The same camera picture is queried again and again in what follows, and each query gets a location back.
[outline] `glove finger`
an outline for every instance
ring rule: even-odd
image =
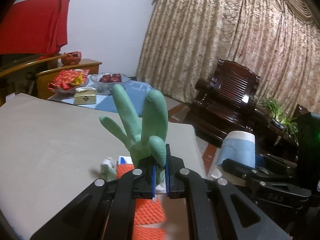
[[[106,116],[100,116],[100,123],[106,128],[109,132],[111,132],[114,136],[116,136],[120,141],[126,145],[127,143],[127,135],[115,121]]]
[[[141,143],[148,143],[150,136],[159,136],[163,141],[168,131],[168,111],[162,93],[151,90],[144,99]]]
[[[167,150],[164,141],[158,136],[149,137],[148,151],[157,161],[158,167],[160,166],[161,169],[163,169],[167,158]]]
[[[112,96],[127,137],[135,141],[135,136],[141,134],[141,123],[127,92],[117,84],[113,87]]]

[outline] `silver screw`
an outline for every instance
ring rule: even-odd
[[[218,183],[224,186],[227,185],[228,181],[225,178],[219,178]]]
[[[141,170],[141,169],[134,169],[134,170],[132,171],[132,173],[133,173],[133,175],[138,176],[138,175],[141,175],[141,174],[142,174],[142,170]]]
[[[104,180],[103,179],[96,179],[94,184],[97,186],[97,187],[101,187],[104,185]]]
[[[183,174],[183,175],[187,175],[187,174],[189,174],[189,169],[187,169],[187,168],[182,168],[182,169],[180,169],[180,173],[181,174]]]

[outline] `glass bowl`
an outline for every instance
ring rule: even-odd
[[[96,86],[97,91],[100,93],[106,94],[106,95],[111,94],[111,91],[112,91],[114,85],[119,84],[119,85],[123,86],[126,82],[128,82],[130,80],[130,78],[128,78],[126,75],[120,74],[121,75],[121,82],[102,83],[99,81],[100,78],[102,78],[104,75],[108,75],[108,74],[112,76],[113,73],[100,73],[100,74],[90,75],[90,79],[92,80],[92,82]]]

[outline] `orange mesh cloth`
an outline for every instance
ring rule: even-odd
[[[134,169],[133,164],[120,164],[117,166],[117,179],[123,174]],[[157,198],[156,202],[152,199],[137,199],[134,212],[134,225],[150,225],[165,222],[165,215]]]
[[[132,240],[164,240],[165,231],[160,228],[133,227]]]

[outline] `green rubber glove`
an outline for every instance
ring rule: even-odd
[[[144,99],[142,122],[121,85],[114,85],[113,100],[124,129],[106,116],[100,117],[101,124],[128,149],[134,167],[139,160],[152,155],[157,161],[157,184],[164,180],[166,162],[165,138],[168,131],[168,111],[162,93],[151,90]]]

